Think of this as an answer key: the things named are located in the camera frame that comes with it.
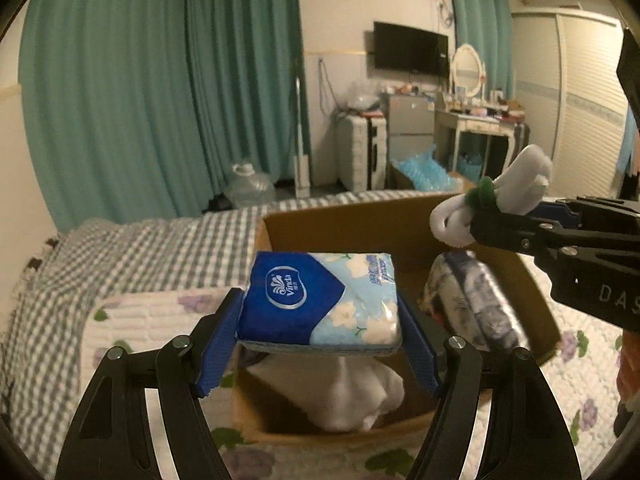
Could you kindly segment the white louvered wardrobe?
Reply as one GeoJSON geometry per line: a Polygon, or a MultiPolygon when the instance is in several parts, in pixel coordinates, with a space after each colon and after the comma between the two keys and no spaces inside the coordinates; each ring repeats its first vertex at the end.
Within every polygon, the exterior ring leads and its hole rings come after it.
{"type": "Polygon", "coordinates": [[[512,13],[515,99],[529,142],[552,159],[549,194],[614,197],[628,102],[616,68],[623,42],[615,18],[562,8],[512,13]]]}

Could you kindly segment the clear water jug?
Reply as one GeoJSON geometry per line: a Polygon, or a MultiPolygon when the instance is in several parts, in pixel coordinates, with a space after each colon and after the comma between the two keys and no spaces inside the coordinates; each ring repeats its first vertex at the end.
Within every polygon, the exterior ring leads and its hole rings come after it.
{"type": "Polygon", "coordinates": [[[277,193],[269,174],[256,170],[251,162],[239,162],[232,166],[232,176],[224,196],[233,208],[241,209],[274,202],[277,193]]]}

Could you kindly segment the small silver refrigerator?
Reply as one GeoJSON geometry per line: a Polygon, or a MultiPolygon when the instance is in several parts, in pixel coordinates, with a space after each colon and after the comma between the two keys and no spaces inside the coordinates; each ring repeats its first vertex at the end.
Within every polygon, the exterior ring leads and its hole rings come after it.
{"type": "Polygon", "coordinates": [[[435,107],[426,96],[386,94],[384,110],[390,159],[404,160],[432,147],[435,107]]]}

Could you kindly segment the blue Vinda tissue pack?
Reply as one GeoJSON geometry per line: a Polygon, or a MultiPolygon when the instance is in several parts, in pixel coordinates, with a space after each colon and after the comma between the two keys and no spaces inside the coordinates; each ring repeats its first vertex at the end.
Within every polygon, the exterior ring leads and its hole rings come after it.
{"type": "Polygon", "coordinates": [[[394,353],[402,333],[392,257],[258,252],[236,336],[271,353],[394,353]]]}

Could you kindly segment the white dressing table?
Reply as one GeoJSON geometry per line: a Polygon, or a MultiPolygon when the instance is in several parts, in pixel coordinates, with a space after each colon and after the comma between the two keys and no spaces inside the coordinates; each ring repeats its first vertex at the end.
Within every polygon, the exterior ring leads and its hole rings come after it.
{"type": "Polygon", "coordinates": [[[488,163],[491,141],[499,138],[506,139],[506,154],[502,163],[502,170],[506,171],[516,152],[515,133],[518,123],[455,112],[450,107],[453,102],[449,94],[436,93],[434,115],[436,162],[450,171],[457,172],[462,136],[467,133],[471,136],[481,136],[486,140],[484,165],[488,163]]]}

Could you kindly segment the teal window curtain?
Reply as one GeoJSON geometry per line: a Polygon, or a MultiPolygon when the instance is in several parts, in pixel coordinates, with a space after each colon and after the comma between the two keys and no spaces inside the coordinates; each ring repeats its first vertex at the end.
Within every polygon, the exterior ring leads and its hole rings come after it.
{"type": "Polygon", "coordinates": [[[294,174],[299,0],[30,0],[18,79],[55,226],[193,217],[238,162],[294,174]]]}

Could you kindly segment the white hard suitcase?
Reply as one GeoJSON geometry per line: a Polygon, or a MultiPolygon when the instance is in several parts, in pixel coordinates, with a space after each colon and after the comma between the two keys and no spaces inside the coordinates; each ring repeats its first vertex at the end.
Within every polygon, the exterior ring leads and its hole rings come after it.
{"type": "Polygon", "coordinates": [[[387,128],[384,117],[347,115],[335,127],[338,180],[350,192],[384,190],[387,128]]]}

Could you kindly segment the grey checked bed sheet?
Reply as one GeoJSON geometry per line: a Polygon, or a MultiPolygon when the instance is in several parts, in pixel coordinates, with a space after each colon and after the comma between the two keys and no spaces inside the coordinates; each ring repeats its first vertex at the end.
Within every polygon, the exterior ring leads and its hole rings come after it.
{"type": "Polygon", "coordinates": [[[279,211],[400,200],[408,191],[308,200],[117,224],[92,219],[56,239],[1,337],[1,414],[43,478],[55,473],[79,388],[82,332],[96,304],[126,292],[172,292],[245,282],[259,219],[279,211]]]}

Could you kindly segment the silver navy tissue pack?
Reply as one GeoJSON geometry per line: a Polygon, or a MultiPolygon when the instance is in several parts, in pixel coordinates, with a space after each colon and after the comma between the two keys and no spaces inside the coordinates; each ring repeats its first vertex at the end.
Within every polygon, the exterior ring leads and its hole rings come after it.
{"type": "Polygon", "coordinates": [[[477,350],[529,347],[523,325],[495,274],[470,250],[443,252],[435,258],[420,308],[477,350]]]}

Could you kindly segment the brown cardboard box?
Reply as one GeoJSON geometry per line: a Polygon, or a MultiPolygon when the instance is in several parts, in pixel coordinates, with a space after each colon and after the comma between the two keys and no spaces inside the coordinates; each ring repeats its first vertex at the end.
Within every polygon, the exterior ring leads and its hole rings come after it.
{"type": "MultiPolygon", "coordinates": [[[[444,198],[442,194],[420,194],[274,212],[258,224],[254,247],[278,252],[387,252],[402,298],[417,302],[434,259],[448,249],[428,228],[432,209],[444,198]]],[[[498,278],[537,362],[548,362],[560,332],[546,294],[518,255],[478,245],[472,249],[498,278]]],[[[371,444],[425,432],[436,400],[420,389],[402,352],[383,362],[402,377],[406,396],[398,410],[384,417],[381,427],[350,434],[322,432],[298,408],[242,368],[235,372],[232,389],[233,425],[248,440],[276,445],[371,444]]]]}

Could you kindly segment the white sock pair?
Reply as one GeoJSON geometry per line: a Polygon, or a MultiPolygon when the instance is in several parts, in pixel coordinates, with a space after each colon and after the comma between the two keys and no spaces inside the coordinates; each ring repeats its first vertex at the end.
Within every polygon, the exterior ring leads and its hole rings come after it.
{"type": "Polygon", "coordinates": [[[552,174],[552,161],[538,145],[529,145],[495,180],[481,178],[475,188],[447,198],[430,215],[436,240],[463,248],[474,243],[471,223],[477,211],[528,214],[544,198],[552,174]]]}

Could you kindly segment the white sock navy trim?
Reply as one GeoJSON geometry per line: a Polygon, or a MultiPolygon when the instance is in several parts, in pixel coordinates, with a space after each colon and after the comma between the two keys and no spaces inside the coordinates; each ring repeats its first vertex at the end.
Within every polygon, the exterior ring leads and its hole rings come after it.
{"type": "Polygon", "coordinates": [[[402,377],[370,356],[270,354],[247,371],[326,432],[363,432],[400,408],[402,377]]]}

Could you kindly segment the teal corner curtain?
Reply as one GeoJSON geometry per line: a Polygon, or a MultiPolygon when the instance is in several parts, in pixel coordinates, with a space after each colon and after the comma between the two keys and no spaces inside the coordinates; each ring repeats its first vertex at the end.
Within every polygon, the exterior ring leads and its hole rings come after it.
{"type": "Polygon", "coordinates": [[[485,63],[487,87],[510,98],[512,15],[509,0],[452,0],[457,45],[470,44],[485,63]]]}

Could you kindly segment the white oval vanity mirror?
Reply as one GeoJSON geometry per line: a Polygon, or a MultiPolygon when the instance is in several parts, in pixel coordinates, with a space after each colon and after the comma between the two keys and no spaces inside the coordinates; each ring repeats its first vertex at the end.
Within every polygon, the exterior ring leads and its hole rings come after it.
{"type": "Polygon", "coordinates": [[[452,91],[460,98],[481,98],[486,84],[486,68],[470,44],[457,47],[450,63],[452,91]]]}

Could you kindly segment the box of blue bottles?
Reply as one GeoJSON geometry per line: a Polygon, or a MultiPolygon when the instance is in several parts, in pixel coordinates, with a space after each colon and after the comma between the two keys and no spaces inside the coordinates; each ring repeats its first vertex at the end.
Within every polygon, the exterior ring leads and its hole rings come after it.
{"type": "Polygon", "coordinates": [[[436,145],[408,158],[392,159],[388,166],[387,187],[391,190],[420,192],[460,192],[480,180],[483,159],[479,154],[458,157],[455,170],[448,171],[435,158],[436,145]]]}

